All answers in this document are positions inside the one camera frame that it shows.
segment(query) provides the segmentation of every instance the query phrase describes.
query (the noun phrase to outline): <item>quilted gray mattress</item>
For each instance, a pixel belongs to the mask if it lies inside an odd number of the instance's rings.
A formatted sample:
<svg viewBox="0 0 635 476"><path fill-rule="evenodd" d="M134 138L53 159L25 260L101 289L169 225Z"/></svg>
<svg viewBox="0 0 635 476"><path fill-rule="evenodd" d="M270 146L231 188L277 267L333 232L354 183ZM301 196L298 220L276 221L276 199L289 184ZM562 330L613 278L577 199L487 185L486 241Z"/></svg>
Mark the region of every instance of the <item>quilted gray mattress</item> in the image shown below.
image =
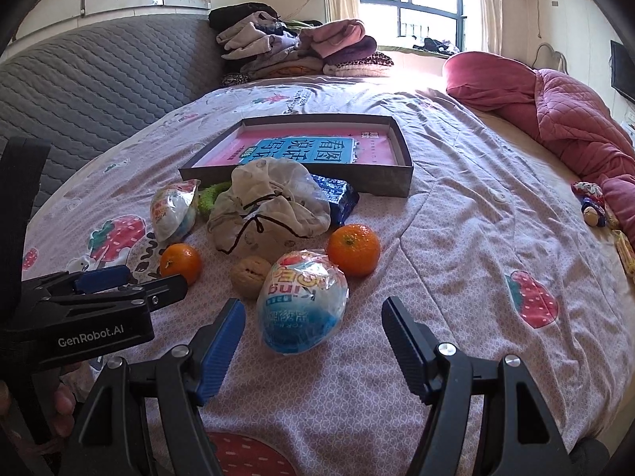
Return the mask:
<svg viewBox="0 0 635 476"><path fill-rule="evenodd" d="M157 14L77 28L0 65L0 153L16 134L53 147L34 211L77 170L220 86L206 16Z"/></svg>

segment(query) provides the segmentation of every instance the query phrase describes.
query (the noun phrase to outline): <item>blue book cover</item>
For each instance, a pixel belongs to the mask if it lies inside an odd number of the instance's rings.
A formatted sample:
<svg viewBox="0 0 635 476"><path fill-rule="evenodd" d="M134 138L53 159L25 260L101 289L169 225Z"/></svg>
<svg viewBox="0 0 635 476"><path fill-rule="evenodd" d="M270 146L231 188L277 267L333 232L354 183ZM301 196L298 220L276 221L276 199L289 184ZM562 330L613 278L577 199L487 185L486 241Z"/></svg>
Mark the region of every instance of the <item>blue book cover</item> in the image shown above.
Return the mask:
<svg viewBox="0 0 635 476"><path fill-rule="evenodd" d="M286 157L300 163L351 164L355 162L356 143L353 138L333 136L261 139L256 146L242 153L240 164L263 157Z"/></svg>

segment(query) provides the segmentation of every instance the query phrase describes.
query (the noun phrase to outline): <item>screw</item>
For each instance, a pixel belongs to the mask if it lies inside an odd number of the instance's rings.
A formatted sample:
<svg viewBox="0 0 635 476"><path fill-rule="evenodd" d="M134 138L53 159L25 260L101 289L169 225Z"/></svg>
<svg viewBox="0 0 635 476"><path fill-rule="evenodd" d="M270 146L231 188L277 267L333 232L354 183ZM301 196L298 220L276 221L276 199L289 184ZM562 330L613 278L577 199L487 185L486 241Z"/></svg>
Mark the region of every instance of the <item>screw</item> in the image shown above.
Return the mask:
<svg viewBox="0 0 635 476"><path fill-rule="evenodd" d="M439 352L444 356L454 356L456 354L456 347L451 343L442 343L439 345Z"/></svg>
<svg viewBox="0 0 635 476"><path fill-rule="evenodd" d="M119 356L113 356L108 360L107 365L109 369L118 369L123 365L123 358Z"/></svg>
<svg viewBox="0 0 635 476"><path fill-rule="evenodd" d="M520 367L520 358L515 354L508 354L505 356L505 362L510 367Z"/></svg>
<svg viewBox="0 0 635 476"><path fill-rule="evenodd" d="M184 358L190 353L190 349L187 345L177 345L170 351L174 358Z"/></svg>

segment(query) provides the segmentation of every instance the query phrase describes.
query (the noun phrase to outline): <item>window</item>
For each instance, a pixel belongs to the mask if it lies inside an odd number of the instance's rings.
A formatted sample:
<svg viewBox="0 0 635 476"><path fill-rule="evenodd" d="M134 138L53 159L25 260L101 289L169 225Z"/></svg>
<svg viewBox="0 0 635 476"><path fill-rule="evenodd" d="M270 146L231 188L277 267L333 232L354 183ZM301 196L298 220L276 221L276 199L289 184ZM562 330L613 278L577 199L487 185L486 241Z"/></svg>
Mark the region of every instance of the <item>window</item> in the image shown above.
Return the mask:
<svg viewBox="0 0 635 476"><path fill-rule="evenodd" d="M465 46L463 0L360 0L367 33L380 44L412 46L425 37Z"/></svg>

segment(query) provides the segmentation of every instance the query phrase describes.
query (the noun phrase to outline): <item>human hand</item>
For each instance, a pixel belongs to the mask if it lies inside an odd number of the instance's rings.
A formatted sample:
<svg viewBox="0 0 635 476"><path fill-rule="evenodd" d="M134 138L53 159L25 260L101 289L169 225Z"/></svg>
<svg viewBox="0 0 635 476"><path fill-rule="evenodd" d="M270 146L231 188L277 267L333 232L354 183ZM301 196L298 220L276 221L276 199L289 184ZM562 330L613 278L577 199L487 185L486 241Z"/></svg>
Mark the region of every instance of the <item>human hand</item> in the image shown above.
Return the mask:
<svg viewBox="0 0 635 476"><path fill-rule="evenodd" d="M64 367L63 373L72 372L79 368L79 364ZM0 381L0 418L9 413L11 407L11 395L4 381ZM75 396L71 389L63 383L57 387L53 394L53 403L57 415L51 420L51 428L62 438L70 437L75 425L73 411L75 410Z"/></svg>

